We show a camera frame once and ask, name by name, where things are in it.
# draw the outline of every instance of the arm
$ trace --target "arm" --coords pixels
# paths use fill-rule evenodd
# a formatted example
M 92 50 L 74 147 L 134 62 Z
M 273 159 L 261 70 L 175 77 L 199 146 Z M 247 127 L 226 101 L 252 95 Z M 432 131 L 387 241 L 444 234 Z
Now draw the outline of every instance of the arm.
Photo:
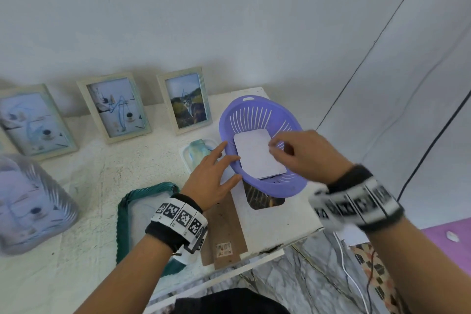
M 284 152 L 278 142 L 285 142 Z M 353 168 L 315 131 L 278 134 L 270 152 L 292 171 L 327 185 Z M 414 314 L 471 313 L 471 278 L 407 219 L 367 235 Z
M 242 179 L 234 175 L 220 185 L 224 170 L 239 160 L 237 156 L 226 155 L 217 162 L 226 144 L 221 143 L 202 160 L 180 192 L 193 199 L 203 211 L 220 201 Z M 142 313 L 171 256 L 167 244 L 146 234 L 75 314 Z

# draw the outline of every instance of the green cloth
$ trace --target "green cloth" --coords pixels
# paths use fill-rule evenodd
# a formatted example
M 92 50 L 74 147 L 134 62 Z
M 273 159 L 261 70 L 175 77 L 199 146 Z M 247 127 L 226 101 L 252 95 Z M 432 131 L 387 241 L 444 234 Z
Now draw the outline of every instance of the green cloth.
M 118 245 L 118 249 L 116 251 L 116 265 L 119 264 L 130 251 L 130 224 L 128 206 L 131 201 L 138 200 L 140 198 L 145 198 L 147 196 L 160 194 L 163 192 L 175 194 L 179 191 L 180 189 L 174 183 L 166 182 L 154 186 L 149 186 L 148 188 L 144 189 L 133 190 L 122 198 L 121 202 L 118 205 L 118 221 L 116 222 L 116 242 Z M 185 264 L 177 261 L 174 258 L 171 258 L 163 270 L 162 277 L 166 275 L 174 275 L 180 272 L 185 267 Z

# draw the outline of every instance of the white cable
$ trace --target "white cable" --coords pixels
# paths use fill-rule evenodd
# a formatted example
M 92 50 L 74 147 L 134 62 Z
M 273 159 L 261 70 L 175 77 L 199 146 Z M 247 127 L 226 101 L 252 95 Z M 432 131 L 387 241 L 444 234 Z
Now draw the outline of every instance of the white cable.
M 358 292 L 360 292 L 361 298 L 363 300 L 363 305 L 365 306 L 366 314 L 370 314 L 369 311 L 368 311 L 368 305 L 366 305 L 366 300 L 365 300 L 365 297 L 363 296 L 363 293 L 360 290 L 360 287 L 358 286 L 356 281 L 350 276 L 350 274 L 345 269 L 345 260 L 343 258 L 343 249 L 342 249 L 342 244 L 340 243 L 340 239 L 339 239 L 339 237 L 337 236 L 337 234 L 335 232 L 333 232 L 333 235 L 334 235 L 335 240 L 337 241 L 337 243 L 339 245 L 339 248 L 340 248 L 340 254 L 341 254 L 341 257 L 342 257 L 342 269 L 345 272 L 345 274 L 347 275 L 347 277 L 349 277 L 351 279 L 351 281 L 355 285 L 356 289 L 358 289 Z

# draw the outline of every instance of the purple fabric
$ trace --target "purple fabric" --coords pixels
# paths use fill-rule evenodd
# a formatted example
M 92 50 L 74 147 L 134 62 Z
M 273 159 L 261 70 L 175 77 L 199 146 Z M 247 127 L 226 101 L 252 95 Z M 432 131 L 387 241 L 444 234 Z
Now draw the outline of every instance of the purple fabric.
M 446 237 L 448 231 L 456 234 L 460 241 L 449 240 Z M 471 218 L 429 227 L 422 232 L 471 276 Z
M 221 139 L 227 141 L 226 154 L 237 155 L 234 134 L 261 128 L 266 128 L 272 138 L 279 132 L 302 130 L 296 118 L 278 103 L 254 95 L 239 97 L 229 104 L 219 121 Z M 283 143 L 277 146 L 284 148 Z M 291 171 L 270 179 L 257 180 L 242 170 L 239 161 L 233 162 L 231 167 L 247 183 L 276 198 L 294 196 L 307 184 L 306 179 Z

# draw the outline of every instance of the person's left hand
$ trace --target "person's left hand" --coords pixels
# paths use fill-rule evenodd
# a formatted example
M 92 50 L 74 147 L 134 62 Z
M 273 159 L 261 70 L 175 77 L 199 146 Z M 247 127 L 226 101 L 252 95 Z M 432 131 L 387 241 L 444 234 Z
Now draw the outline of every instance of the person's left hand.
M 203 158 L 180 191 L 180 194 L 192 198 L 203 211 L 221 201 L 242 180 L 242 175 L 235 174 L 220 185 L 224 170 L 230 163 L 240 159 L 240 156 L 237 155 L 226 155 L 217 162 L 217 159 L 222 156 L 222 150 L 226 144 L 227 142 L 222 142 L 211 154 Z

